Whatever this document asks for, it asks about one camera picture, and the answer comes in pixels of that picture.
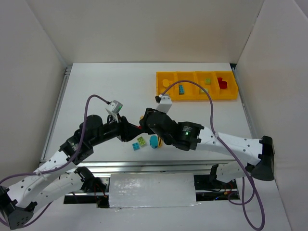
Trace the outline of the lime green lego plate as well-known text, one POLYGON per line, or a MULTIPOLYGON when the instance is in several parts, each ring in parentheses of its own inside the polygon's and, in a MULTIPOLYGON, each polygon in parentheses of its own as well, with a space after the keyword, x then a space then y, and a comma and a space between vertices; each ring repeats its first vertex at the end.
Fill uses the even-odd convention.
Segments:
POLYGON ((141 146, 141 147, 143 147, 143 146, 145 146, 147 143, 146 143, 146 140, 142 137, 142 136, 140 136, 140 137, 138 137, 137 138, 137 141, 138 141, 138 144, 141 146))

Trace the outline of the teal rounded lego brick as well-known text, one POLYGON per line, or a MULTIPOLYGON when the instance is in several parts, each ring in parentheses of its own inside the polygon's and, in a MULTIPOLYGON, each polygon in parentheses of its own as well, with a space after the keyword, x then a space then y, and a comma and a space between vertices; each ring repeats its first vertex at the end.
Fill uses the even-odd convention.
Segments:
POLYGON ((158 137, 156 135, 152 135, 149 140, 150 146, 153 149, 158 148, 158 137))

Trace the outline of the yellow black striped lego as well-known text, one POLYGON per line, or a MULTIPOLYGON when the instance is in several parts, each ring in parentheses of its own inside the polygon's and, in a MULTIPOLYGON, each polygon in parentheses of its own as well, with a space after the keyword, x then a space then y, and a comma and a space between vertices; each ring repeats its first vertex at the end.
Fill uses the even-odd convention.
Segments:
POLYGON ((157 138, 158 138, 158 148, 160 148, 163 145, 163 140, 160 137, 157 138))

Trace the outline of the round yellow lego brick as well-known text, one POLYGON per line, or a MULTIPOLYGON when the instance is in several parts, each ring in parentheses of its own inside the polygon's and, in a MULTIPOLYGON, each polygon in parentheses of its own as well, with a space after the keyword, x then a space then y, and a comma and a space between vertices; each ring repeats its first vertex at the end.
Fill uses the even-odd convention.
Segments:
POLYGON ((162 85, 164 88, 167 88, 169 86, 169 80, 168 79, 163 79, 162 80, 162 85))

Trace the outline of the teal long lego brick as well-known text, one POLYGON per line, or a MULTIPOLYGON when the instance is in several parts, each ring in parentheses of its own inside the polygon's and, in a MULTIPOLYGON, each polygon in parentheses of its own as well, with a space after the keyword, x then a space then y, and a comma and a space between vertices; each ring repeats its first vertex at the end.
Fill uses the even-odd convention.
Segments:
POLYGON ((183 95, 185 93, 183 85, 179 85, 179 95, 183 95))

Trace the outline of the red flower lego brick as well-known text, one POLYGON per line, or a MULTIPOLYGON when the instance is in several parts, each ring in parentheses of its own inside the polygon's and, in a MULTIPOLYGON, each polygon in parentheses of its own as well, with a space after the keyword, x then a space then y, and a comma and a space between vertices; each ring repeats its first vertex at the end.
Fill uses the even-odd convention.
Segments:
POLYGON ((218 80, 218 85, 219 85, 220 89, 222 89, 222 90, 227 89, 227 87, 228 87, 227 81, 223 80, 222 77, 218 77, 217 80, 218 80))

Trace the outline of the light green lego brick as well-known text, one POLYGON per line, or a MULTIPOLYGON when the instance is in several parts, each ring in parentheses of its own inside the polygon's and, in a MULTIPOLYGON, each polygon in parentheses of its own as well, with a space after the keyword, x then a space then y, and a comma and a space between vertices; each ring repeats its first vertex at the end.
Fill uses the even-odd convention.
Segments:
POLYGON ((199 90, 200 94, 205 94, 206 92, 208 93, 208 89, 200 89, 199 90))

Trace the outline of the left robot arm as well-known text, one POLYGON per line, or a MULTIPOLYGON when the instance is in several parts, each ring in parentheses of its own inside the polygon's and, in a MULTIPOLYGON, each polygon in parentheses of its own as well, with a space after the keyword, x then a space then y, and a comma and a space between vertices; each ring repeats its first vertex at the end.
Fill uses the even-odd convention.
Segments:
POLYGON ((78 164, 93 154, 93 147, 113 138, 128 142, 142 133, 122 116, 103 123, 98 115, 88 116, 74 135, 32 173, 20 174, 22 180, 0 188, 0 220, 11 230, 28 226, 34 213, 73 191, 92 190, 98 178, 78 164))

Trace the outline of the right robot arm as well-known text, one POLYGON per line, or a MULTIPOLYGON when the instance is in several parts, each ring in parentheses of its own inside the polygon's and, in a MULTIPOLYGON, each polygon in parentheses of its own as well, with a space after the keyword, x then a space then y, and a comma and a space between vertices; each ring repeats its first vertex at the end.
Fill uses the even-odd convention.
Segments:
POLYGON ((247 165, 242 169, 257 180, 274 180, 273 139, 247 139, 211 129, 193 122, 176 122, 166 113, 147 108, 140 120, 141 129, 148 134, 158 135, 166 145, 183 151, 211 151, 230 155, 247 165))

